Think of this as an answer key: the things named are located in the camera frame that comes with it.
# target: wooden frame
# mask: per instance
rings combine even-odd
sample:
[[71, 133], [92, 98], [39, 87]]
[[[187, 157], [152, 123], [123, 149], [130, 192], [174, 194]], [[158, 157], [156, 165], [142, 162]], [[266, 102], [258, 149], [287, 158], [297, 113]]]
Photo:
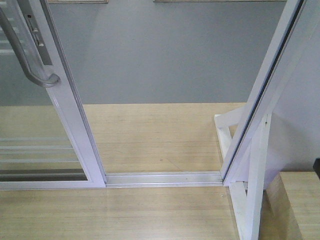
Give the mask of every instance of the wooden frame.
[[109, 0], [48, 0], [49, 4], [107, 4]]

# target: glass pane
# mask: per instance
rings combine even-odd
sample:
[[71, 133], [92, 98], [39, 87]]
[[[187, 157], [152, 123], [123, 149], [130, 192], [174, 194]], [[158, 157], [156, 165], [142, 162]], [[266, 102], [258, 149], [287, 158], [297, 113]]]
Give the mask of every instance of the glass pane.
[[[27, 40], [10, 6], [0, 1], [0, 7], [28, 57]], [[1, 29], [0, 182], [65, 180], [87, 178], [46, 89], [25, 77]]]

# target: wooden board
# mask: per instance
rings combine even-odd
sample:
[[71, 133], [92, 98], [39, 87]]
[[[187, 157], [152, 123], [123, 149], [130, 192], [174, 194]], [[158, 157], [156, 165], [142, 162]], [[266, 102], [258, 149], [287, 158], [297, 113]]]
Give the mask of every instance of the wooden board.
[[94, 104], [84, 109], [107, 173], [217, 171], [214, 114], [244, 103]]
[[267, 189], [282, 240], [318, 240], [320, 181], [314, 172], [281, 172]]
[[237, 240], [225, 187], [0, 191], [4, 240]]
[[49, 4], [107, 4], [109, 0], [48, 0]]

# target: gray wall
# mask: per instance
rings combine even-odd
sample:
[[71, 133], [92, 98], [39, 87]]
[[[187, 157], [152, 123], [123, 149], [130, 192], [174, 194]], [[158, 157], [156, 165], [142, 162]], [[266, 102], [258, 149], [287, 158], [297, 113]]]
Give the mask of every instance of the gray wall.
[[245, 102], [284, 2], [51, 4], [85, 104]]
[[304, 11], [307, 17], [301, 15], [300, 20], [309, 18], [309, 22], [302, 23], [305, 32], [296, 34], [304, 36], [296, 45], [303, 54], [294, 70], [289, 65], [292, 75], [272, 113], [267, 183], [279, 171], [313, 171], [315, 159], [320, 158], [320, 25], [314, 21], [319, 19], [314, 18], [317, 12], [310, 14], [307, 6]]

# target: wooden shelf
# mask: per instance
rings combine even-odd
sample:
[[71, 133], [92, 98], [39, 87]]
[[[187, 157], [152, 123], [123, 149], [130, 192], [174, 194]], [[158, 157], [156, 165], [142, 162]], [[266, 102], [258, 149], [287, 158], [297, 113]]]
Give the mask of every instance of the wooden shelf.
[[281, 172], [267, 196], [282, 240], [318, 240], [320, 181], [314, 172]]

